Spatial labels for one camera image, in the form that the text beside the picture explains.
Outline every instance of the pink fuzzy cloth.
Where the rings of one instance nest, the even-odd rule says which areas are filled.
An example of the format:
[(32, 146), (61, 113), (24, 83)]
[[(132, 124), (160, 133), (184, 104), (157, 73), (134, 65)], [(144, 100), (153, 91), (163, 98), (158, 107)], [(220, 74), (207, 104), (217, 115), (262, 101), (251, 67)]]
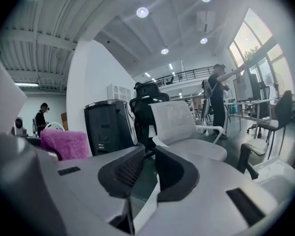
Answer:
[(89, 157), (88, 137), (84, 132), (44, 129), (40, 139), (42, 148), (56, 150), (62, 160)]

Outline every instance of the white ceiling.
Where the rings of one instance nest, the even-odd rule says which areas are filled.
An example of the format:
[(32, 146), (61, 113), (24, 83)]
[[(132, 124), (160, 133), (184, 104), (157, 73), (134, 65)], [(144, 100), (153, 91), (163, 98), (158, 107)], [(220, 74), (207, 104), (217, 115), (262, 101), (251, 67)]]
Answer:
[[(223, 36), (236, 32), (229, 22), (237, 19), (240, 0), (123, 0), (122, 12), (93, 38), (102, 43), (129, 72), (138, 76), (201, 52), (215, 53), (226, 45)], [(38, 82), (40, 89), (65, 91), (77, 41), (96, 20), (95, 9), (103, 0), (20, 0), (0, 31), (0, 58), (17, 82)], [(140, 19), (136, 10), (149, 9)], [(197, 13), (211, 11), (209, 33), (198, 31)], [(201, 45), (200, 39), (209, 39)], [(168, 47), (170, 52), (161, 55)]]

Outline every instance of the black slot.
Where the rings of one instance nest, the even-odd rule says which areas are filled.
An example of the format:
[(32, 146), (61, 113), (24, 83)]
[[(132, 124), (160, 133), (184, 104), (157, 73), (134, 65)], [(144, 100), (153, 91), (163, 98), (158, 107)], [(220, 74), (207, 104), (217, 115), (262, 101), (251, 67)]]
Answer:
[(76, 171), (80, 171), (80, 170), (81, 169), (79, 167), (74, 166), (74, 167), (58, 170), (58, 173), (60, 176), (63, 176), (63, 175), (67, 175), (67, 174), (70, 174), (70, 173), (73, 173)]
[(249, 226), (253, 226), (265, 217), (264, 213), (260, 211), (241, 189), (230, 190), (226, 194), (231, 198)]

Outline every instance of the man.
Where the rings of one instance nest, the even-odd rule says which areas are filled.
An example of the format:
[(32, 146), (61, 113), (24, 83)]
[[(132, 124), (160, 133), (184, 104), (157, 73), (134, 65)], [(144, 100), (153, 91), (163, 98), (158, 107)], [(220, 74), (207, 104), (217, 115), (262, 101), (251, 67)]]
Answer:
[(49, 107), (47, 103), (43, 103), (40, 106), (40, 110), (35, 116), (36, 126), (37, 126), (37, 134), (40, 136), (40, 132), (46, 127), (46, 121), (44, 118), (44, 113), (48, 112)]
[[(225, 110), (224, 110), (224, 90), (228, 91), (230, 88), (228, 86), (223, 85), (223, 81), (226, 81), (229, 77), (240, 73), (241, 70), (236, 69), (230, 73), (225, 73), (225, 65), (216, 64), (213, 68), (213, 73), (210, 75), (208, 82), (211, 88), (214, 89), (212, 96), (210, 98), (211, 106), (213, 108), (213, 126), (221, 126), (224, 127), (225, 122)], [(215, 136), (219, 134), (218, 130), (214, 131)], [(222, 134), (221, 139), (226, 139), (227, 135)]]

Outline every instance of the desk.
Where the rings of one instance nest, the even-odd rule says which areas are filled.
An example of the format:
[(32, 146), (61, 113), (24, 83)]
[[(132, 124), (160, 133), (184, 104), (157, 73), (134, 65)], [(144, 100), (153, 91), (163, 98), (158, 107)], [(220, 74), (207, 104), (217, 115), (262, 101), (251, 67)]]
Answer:
[[(269, 116), (271, 119), (271, 104), (270, 102), (272, 99), (267, 99), (267, 100), (254, 100), (254, 101), (245, 101), (245, 102), (235, 102), (235, 103), (224, 103), (224, 106), (226, 107), (226, 118), (225, 118), (225, 123), (224, 123), (224, 129), (225, 132), (227, 133), (227, 127), (228, 127), (228, 118), (229, 116), (236, 116), (239, 117), (239, 130), (241, 130), (241, 119), (247, 119), (247, 120), (252, 120), (256, 122), (256, 130), (255, 130), (255, 135), (254, 139), (257, 137), (257, 130), (258, 130), (258, 125), (262, 119), (260, 119), (260, 104), (268, 102), (269, 104)], [(229, 107), (231, 105), (238, 105), (239, 106), (239, 115), (230, 115)], [(242, 105), (257, 105), (257, 118), (253, 117), (247, 117), (243, 115), (243, 109)]]

